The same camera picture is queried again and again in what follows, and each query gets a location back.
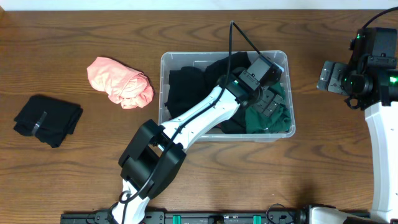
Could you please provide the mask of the dark green garment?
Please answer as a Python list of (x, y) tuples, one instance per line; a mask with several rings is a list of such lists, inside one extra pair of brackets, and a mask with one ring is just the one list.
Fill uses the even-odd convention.
[(249, 107), (245, 112), (245, 122), (247, 134), (278, 133), (287, 132), (292, 119), (289, 109), (281, 104), (269, 117)]

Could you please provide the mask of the large black garment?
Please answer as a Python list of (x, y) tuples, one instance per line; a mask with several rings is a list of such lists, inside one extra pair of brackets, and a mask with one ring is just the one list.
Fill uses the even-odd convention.
[[(186, 66), (171, 70), (169, 74), (169, 95), (165, 106), (171, 118), (176, 118), (204, 100), (216, 86), (220, 76), (226, 75), (228, 58), (211, 63), (201, 70)], [(231, 56), (231, 71), (248, 68), (251, 65), (247, 52)], [(245, 110), (238, 109), (235, 115), (218, 125), (225, 134), (246, 134)]]

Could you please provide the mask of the pink garment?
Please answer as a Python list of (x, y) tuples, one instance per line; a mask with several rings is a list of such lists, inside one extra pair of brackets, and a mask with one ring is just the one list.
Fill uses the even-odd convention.
[(86, 70), (91, 87), (107, 93), (109, 100), (123, 109), (143, 108), (154, 98), (154, 90), (143, 72), (111, 58), (98, 57)]

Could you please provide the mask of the black garment with tape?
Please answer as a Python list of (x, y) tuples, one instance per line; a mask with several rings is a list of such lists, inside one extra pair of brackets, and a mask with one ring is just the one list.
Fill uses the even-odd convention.
[(79, 104), (34, 95), (14, 118), (14, 130), (56, 148), (66, 136), (74, 133), (82, 113), (83, 108)]

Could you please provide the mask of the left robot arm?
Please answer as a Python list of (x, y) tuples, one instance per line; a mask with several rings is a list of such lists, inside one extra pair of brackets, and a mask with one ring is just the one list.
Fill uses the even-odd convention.
[(258, 102), (261, 89), (278, 83), (283, 72), (260, 54), (237, 74), (228, 70), (204, 100), (177, 118), (160, 125), (151, 119), (142, 124), (118, 161), (123, 191), (109, 212), (110, 222), (141, 222), (149, 200), (174, 180), (187, 149), (240, 107)]

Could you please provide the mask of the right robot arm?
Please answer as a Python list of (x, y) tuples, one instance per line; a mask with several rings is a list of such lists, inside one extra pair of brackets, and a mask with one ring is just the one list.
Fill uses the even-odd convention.
[(368, 217), (327, 205), (309, 205), (295, 223), (397, 223), (397, 30), (363, 27), (350, 43), (347, 64), (326, 61), (317, 89), (345, 95), (364, 111), (371, 137), (373, 204)]

